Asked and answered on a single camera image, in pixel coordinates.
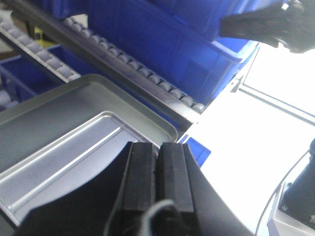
blue plastic bin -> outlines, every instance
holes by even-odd
[[[196,31],[208,40],[217,39],[220,19],[265,7],[277,0],[155,0],[151,1],[166,11],[183,26]]]
[[[87,13],[88,0],[31,0],[56,18],[66,18]]]
[[[242,68],[257,43],[230,38],[211,42],[195,30],[183,27],[174,15],[151,2],[94,0],[89,7],[89,27],[196,101],[204,104],[211,102]],[[181,2],[202,2],[208,6],[206,2],[212,1]],[[248,0],[246,4],[244,1],[233,2],[234,9],[238,11],[258,5],[258,0]],[[223,13],[226,3],[218,6],[222,9],[217,7],[214,11]],[[186,11],[189,14],[191,8],[187,6]]]
[[[53,46],[49,51],[81,75],[97,72],[62,46]],[[0,74],[2,86],[20,102],[58,86],[21,56],[0,61]]]
[[[203,163],[208,159],[211,151],[203,146],[201,143],[196,141],[192,137],[184,136],[180,141],[181,144],[188,144],[190,150],[198,163],[199,167],[203,165]]]

white floor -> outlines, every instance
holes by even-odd
[[[212,151],[202,172],[254,232],[270,195],[308,150],[315,127],[238,91],[222,93],[188,133]]]

wire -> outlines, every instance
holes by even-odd
[[[137,236],[153,236],[151,227],[152,221],[161,211],[165,209],[171,209],[172,212],[175,214],[175,222],[179,225],[181,229],[187,229],[180,213],[175,206],[174,201],[166,199],[153,204],[145,213],[143,213],[141,217],[140,229]]]
[[[255,231],[255,236],[258,236],[258,230],[259,230],[259,227],[260,227],[260,224],[261,224],[261,221],[262,221],[262,218],[263,216],[265,215],[266,213],[266,210],[269,206],[269,204],[271,203],[274,195],[278,192],[278,190],[280,189],[282,183],[285,181],[285,179],[287,178],[287,176],[290,174],[290,172],[296,167],[296,165],[307,155],[309,151],[305,152],[304,155],[302,155],[302,157],[300,157],[298,159],[298,161],[291,167],[291,169],[285,174],[285,176],[282,178],[282,180],[280,181],[280,183],[278,184],[278,186],[276,187],[276,189],[273,191],[273,193],[271,194],[270,198],[268,199],[268,202],[264,208],[264,210],[262,211],[262,214],[260,215],[260,218],[259,218],[259,221],[257,223],[257,227],[256,227],[256,231]]]

gray metal tray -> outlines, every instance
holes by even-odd
[[[98,75],[0,114],[0,207],[27,212],[92,179],[128,141],[174,142],[176,129]]]

silver metal tray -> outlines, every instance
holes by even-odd
[[[105,169],[128,141],[148,142],[103,112],[0,174],[0,205],[19,225],[28,211],[78,188]]]
[[[88,75],[0,113],[0,207],[33,207],[100,173],[128,141],[175,142],[176,129],[106,78]]]

